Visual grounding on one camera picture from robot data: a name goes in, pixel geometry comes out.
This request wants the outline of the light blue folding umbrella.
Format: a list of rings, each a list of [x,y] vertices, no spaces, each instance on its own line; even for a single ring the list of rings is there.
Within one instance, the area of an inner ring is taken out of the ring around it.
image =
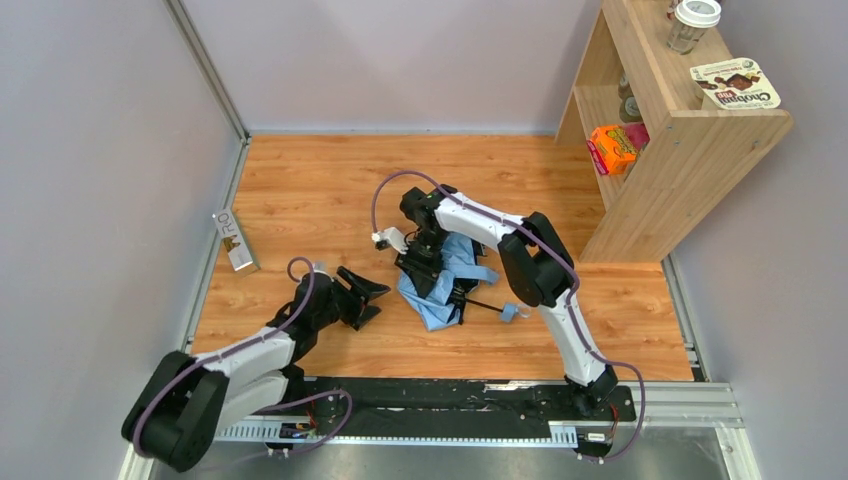
[[[505,323],[514,318],[530,316],[530,307],[523,303],[505,303],[503,307],[488,305],[468,298],[482,284],[494,285],[500,278],[493,269],[479,264],[484,256],[484,246],[459,233],[448,235],[443,244],[443,270],[426,295],[419,294],[412,276],[401,272],[397,287],[399,294],[419,315],[428,332],[443,330],[462,324],[468,304],[492,310]]]

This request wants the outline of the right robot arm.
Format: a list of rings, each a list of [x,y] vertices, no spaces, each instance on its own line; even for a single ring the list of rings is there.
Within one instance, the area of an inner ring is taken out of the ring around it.
[[[574,262],[546,216],[499,212],[447,185],[430,193],[412,188],[399,208],[417,230],[412,237],[386,232],[398,252],[398,289],[428,330],[460,323],[469,293],[498,281],[478,262],[491,248],[519,300],[499,308],[500,318],[509,322],[535,309],[561,355],[573,404],[586,411],[605,405],[618,378],[597,351],[577,301]]]

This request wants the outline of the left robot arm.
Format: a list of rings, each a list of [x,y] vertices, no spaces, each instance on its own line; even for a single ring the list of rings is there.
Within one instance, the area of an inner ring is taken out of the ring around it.
[[[127,414],[122,437],[142,457],[192,469],[220,430],[289,401],[288,387],[303,376],[297,363],[322,329],[341,322],[360,330],[390,290],[345,267],[327,273],[310,264],[293,298],[256,333],[199,356],[167,353]]]

